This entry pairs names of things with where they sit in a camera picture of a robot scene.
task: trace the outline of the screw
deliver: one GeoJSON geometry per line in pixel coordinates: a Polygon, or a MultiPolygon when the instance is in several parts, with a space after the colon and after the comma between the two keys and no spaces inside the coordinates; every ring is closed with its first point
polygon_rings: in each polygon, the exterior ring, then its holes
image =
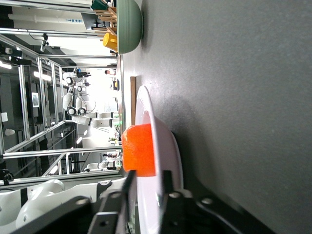
{"type": "Polygon", "coordinates": [[[204,198],[204,199],[202,199],[201,202],[206,204],[206,205],[211,205],[214,201],[212,201],[210,198],[204,198]]]}
{"type": "Polygon", "coordinates": [[[77,205],[83,205],[83,204],[87,203],[87,201],[88,201],[87,198],[80,199],[80,200],[76,201],[76,204],[77,205]]]}
{"type": "Polygon", "coordinates": [[[180,196],[180,194],[176,193],[176,192],[169,194],[169,197],[172,197],[172,198],[178,198],[179,196],[180,196]]]}
{"type": "Polygon", "coordinates": [[[110,180],[105,180],[105,181],[102,181],[100,184],[104,186],[104,185],[108,185],[109,182],[110,182],[110,180]]]}

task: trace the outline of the white plate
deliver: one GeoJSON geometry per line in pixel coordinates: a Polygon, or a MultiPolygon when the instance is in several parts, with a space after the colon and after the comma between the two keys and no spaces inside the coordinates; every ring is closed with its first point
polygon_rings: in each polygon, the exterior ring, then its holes
{"type": "Polygon", "coordinates": [[[158,198],[163,195],[162,171],[172,172],[174,189],[183,188],[183,173],[176,139],[168,127],[154,116],[151,98],[141,86],[136,98],[136,125],[152,127],[156,176],[137,178],[140,229],[143,234],[157,234],[161,221],[158,198]]]}

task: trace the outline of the white pipe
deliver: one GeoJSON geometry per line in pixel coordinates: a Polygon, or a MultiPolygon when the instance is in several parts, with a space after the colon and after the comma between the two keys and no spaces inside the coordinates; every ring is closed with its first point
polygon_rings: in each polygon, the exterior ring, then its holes
{"type": "Polygon", "coordinates": [[[9,14],[10,20],[22,20],[22,21],[31,21],[31,22],[45,22],[45,23],[74,23],[74,24],[83,24],[82,19],[64,19],[57,17],[41,17],[41,16],[26,16],[26,15],[13,15],[9,14]]]}

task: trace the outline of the aluminum rail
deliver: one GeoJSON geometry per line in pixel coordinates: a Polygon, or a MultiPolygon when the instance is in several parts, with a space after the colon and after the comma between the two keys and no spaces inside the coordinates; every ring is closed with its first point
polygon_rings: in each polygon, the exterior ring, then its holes
{"type": "Polygon", "coordinates": [[[16,152],[17,150],[19,150],[19,149],[25,147],[26,145],[28,145],[29,143],[31,143],[31,142],[33,142],[33,141],[39,139],[40,137],[43,137],[43,136],[46,135],[47,133],[49,133],[49,132],[55,130],[55,129],[58,128],[58,127],[60,127],[60,126],[63,125],[64,123],[65,123],[65,121],[61,121],[60,123],[58,123],[58,124],[52,126],[51,128],[49,128],[48,130],[45,130],[45,131],[43,131],[43,132],[41,132],[41,133],[38,133],[38,134],[32,136],[31,138],[29,138],[29,140],[25,140],[25,141],[21,142],[20,144],[17,144],[17,145],[15,145],[15,146],[13,146],[12,148],[6,150],[4,154],[12,154],[13,152],[16,152]]]}
{"type": "Polygon", "coordinates": [[[62,174],[62,163],[61,161],[58,161],[58,175],[60,176],[62,174]]]}
{"type": "MultiPolygon", "coordinates": [[[[103,172],[89,172],[89,173],[77,173],[77,174],[70,174],[70,175],[52,175],[52,176],[46,176],[46,177],[33,177],[33,178],[21,178],[21,179],[14,179],[13,181],[9,181],[9,186],[12,185],[25,185],[27,183],[40,183],[45,182],[50,179],[59,179],[59,180],[81,180],[81,179],[90,179],[91,177],[99,177],[99,180],[105,180],[104,178],[109,177],[120,177],[121,175],[118,173],[119,170],[108,170],[103,172]]],[[[4,182],[3,180],[0,180],[0,186],[3,186],[4,182]]]]}
{"type": "Polygon", "coordinates": [[[48,168],[48,170],[46,170],[46,172],[43,173],[43,175],[42,175],[41,177],[47,176],[47,175],[50,173],[50,171],[52,170],[52,168],[54,168],[54,167],[61,161],[61,159],[62,159],[65,155],[66,155],[66,154],[61,154],[61,155],[52,163],[52,165],[48,168]]]}
{"type": "Polygon", "coordinates": [[[45,127],[47,126],[47,115],[46,115],[44,80],[42,78],[43,70],[42,70],[42,60],[41,60],[41,58],[37,58],[37,65],[38,65],[39,81],[40,81],[40,97],[41,97],[43,130],[45,130],[45,127]]]}
{"type": "Polygon", "coordinates": [[[52,85],[53,85],[55,122],[59,123],[59,105],[58,105],[57,77],[55,75],[55,66],[54,66],[53,63],[51,63],[51,70],[52,70],[52,85]]]}
{"type": "Polygon", "coordinates": [[[63,31],[52,30],[26,30],[20,28],[0,28],[0,34],[12,34],[12,35],[28,35],[41,36],[46,33],[49,37],[68,37],[68,38],[98,38],[95,33],[72,33],[63,31]]]}
{"type": "Polygon", "coordinates": [[[26,95],[26,83],[25,83],[25,73],[24,66],[19,66],[19,88],[21,97],[21,110],[23,113],[23,123],[24,123],[24,139],[29,140],[29,122],[28,122],[28,109],[27,109],[27,95],[26,95]]]}
{"type": "Polygon", "coordinates": [[[79,68],[105,68],[105,69],[116,69],[116,67],[113,67],[113,66],[79,66],[79,65],[76,65],[76,66],[62,66],[62,68],[76,68],[76,67],[79,67],[79,68]]]}
{"type": "Polygon", "coordinates": [[[66,155],[66,174],[69,175],[69,158],[68,158],[68,153],[66,155]]]}
{"type": "Polygon", "coordinates": [[[80,13],[94,14],[90,9],[90,6],[85,4],[65,4],[60,2],[49,2],[42,0],[1,0],[3,6],[21,6],[21,7],[32,7],[38,9],[48,10],[60,10],[60,11],[74,11],[80,13]]]}
{"type": "MultiPolygon", "coordinates": [[[[59,85],[60,85],[60,95],[61,95],[61,100],[63,101],[64,98],[64,87],[63,87],[63,70],[61,67],[58,67],[58,73],[59,73],[59,85]]],[[[62,113],[63,113],[63,120],[66,119],[66,115],[65,115],[65,110],[63,108],[63,105],[61,105],[62,108],[62,113]]]]}
{"type": "Polygon", "coordinates": [[[97,152],[107,152],[114,150],[121,150],[121,145],[119,146],[108,146],[108,147],[95,147],[95,148],[76,148],[76,149],[61,149],[61,150],[41,150],[41,151],[25,151],[25,152],[12,152],[5,153],[3,159],[10,158],[21,158],[21,157],[38,157],[38,156],[48,156],[48,155],[60,155],[60,154],[76,154],[76,153],[97,153],[97,152]]]}
{"type": "MultiPolygon", "coordinates": [[[[123,55],[120,55],[120,70],[121,70],[121,83],[124,84],[124,72],[123,72],[123,55]]],[[[124,85],[121,86],[121,106],[123,113],[126,113],[126,105],[125,105],[125,88],[124,85]]],[[[123,133],[126,131],[126,115],[121,116],[122,121],[122,129],[120,129],[120,132],[123,133]]]]}
{"type": "Polygon", "coordinates": [[[4,154],[4,139],[2,130],[2,118],[0,114],[0,156],[4,154]]]}
{"type": "Polygon", "coordinates": [[[55,59],[117,59],[117,56],[103,56],[103,55],[42,55],[46,58],[55,59]]]}

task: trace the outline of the green bowl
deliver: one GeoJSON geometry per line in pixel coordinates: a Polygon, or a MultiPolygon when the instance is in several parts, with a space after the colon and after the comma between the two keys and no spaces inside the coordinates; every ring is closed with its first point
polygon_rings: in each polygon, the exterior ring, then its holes
{"type": "Polygon", "coordinates": [[[143,17],[134,0],[117,0],[118,53],[126,54],[139,45],[143,36],[143,17]]]}

